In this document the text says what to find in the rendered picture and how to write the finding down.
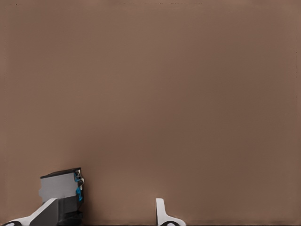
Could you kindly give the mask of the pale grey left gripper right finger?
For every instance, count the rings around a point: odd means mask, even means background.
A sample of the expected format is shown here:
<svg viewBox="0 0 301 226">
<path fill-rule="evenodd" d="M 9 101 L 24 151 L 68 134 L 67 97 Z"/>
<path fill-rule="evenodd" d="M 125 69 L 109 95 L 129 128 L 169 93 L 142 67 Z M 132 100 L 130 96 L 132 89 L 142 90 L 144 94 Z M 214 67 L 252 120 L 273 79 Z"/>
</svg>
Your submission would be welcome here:
<svg viewBox="0 0 301 226">
<path fill-rule="evenodd" d="M 156 220 L 157 226 L 186 226 L 186 223 L 166 213 L 163 198 L 156 198 Z"/>
</svg>

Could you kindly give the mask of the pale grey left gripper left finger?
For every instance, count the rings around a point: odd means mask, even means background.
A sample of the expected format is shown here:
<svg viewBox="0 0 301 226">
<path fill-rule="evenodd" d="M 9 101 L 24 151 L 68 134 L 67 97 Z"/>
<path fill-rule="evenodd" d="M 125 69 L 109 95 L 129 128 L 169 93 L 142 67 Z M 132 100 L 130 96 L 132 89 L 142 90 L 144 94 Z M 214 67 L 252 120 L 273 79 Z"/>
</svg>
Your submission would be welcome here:
<svg viewBox="0 0 301 226">
<path fill-rule="evenodd" d="M 59 220 L 59 202 L 51 198 L 31 215 L 13 219 L 1 226 L 57 226 Z"/>
</svg>

